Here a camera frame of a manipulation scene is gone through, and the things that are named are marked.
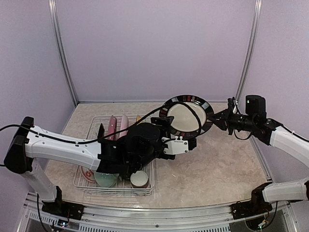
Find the black striped rim plate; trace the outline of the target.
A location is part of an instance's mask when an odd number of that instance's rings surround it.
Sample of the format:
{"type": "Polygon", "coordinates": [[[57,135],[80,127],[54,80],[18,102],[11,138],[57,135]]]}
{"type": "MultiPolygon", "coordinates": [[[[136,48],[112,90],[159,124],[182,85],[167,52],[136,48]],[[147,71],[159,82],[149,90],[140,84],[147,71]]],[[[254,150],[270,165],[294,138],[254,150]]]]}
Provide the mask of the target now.
{"type": "Polygon", "coordinates": [[[203,135],[212,126],[210,116],[214,114],[212,106],[204,99],[194,95],[179,95],[164,103],[164,107],[159,111],[159,117],[173,116],[171,123],[171,134],[190,139],[196,135],[203,135]],[[196,117],[182,104],[190,106],[200,119],[201,127],[198,125],[196,117]]]}

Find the light pink plate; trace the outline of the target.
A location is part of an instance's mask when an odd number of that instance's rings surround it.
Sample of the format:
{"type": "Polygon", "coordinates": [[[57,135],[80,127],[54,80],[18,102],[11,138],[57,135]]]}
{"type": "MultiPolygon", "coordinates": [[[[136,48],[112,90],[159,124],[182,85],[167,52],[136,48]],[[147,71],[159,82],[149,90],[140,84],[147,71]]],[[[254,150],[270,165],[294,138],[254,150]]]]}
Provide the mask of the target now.
{"type": "Polygon", "coordinates": [[[127,128],[129,127],[128,117],[126,115],[122,115],[120,130],[118,133],[118,139],[127,135],[127,128]]]}

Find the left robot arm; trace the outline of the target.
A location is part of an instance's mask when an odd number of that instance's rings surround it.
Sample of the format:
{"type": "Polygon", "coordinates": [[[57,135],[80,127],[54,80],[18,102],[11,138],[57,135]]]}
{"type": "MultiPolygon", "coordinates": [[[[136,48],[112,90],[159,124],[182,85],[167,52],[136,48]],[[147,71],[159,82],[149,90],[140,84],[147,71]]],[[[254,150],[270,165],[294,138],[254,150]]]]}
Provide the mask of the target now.
{"type": "Polygon", "coordinates": [[[174,160],[177,155],[173,150],[176,141],[169,133],[173,118],[151,120],[151,123],[134,123],[125,129],[126,135],[116,141],[104,136],[103,127],[100,127],[97,139],[78,141],[46,133],[34,125],[32,117],[26,117],[22,124],[17,125],[4,166],[23,176],[41,200],[57,215],[62,215],[68,209],[62,200],[62,192],[49,180],[36,159],[71,163],[127,179],[155,159],[174,160]]]}

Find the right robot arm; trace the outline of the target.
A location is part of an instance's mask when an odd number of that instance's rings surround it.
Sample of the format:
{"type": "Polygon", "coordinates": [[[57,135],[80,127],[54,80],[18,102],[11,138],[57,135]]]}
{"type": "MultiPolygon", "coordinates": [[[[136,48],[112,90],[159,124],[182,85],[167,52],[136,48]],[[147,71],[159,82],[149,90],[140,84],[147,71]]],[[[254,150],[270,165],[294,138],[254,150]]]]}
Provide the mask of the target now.
{"type": "MultiPolygon", "coordinates": [[[[210,121],[223,131],[232,134],[246,131],[260,142],[275,147],[304,165],[309,164],[309,141],[282,123],[267,118],[266,100],[259,95],[247,95],[245,114],[237,113],[233,99],[228,99],[228,108],[210,116],[210,121]]],[[[247,203],[247,211],[256,215],[266,203],[276,201],[307,201],[309,199],[309,179],[266,183],[252,191],[254,198],[247,203]]]]}

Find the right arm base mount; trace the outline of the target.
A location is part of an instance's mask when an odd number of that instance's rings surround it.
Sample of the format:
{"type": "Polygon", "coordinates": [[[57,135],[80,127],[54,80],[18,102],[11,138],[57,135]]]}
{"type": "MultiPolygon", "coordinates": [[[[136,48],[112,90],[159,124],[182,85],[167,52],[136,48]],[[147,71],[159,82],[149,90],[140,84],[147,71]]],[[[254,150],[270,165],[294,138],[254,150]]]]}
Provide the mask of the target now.
{"type": "Polygon", "coordinates": [[[255,204],[252,201],[236,202],[230,208],[234,220],[267,213],[273,209],[270,203],[255,204]]]}

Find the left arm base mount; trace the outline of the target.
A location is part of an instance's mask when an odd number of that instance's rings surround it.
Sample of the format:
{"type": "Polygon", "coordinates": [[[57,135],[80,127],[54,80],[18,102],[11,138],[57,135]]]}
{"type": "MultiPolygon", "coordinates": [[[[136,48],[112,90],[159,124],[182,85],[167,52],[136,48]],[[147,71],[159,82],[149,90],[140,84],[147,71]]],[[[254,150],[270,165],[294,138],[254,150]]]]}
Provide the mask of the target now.
{"type": "Polygon", "coordinates": [[[81,220],[84,206],[82,204],[61,201],[60,203],[43,202],[43,212],[68,219],[81,220]]]}

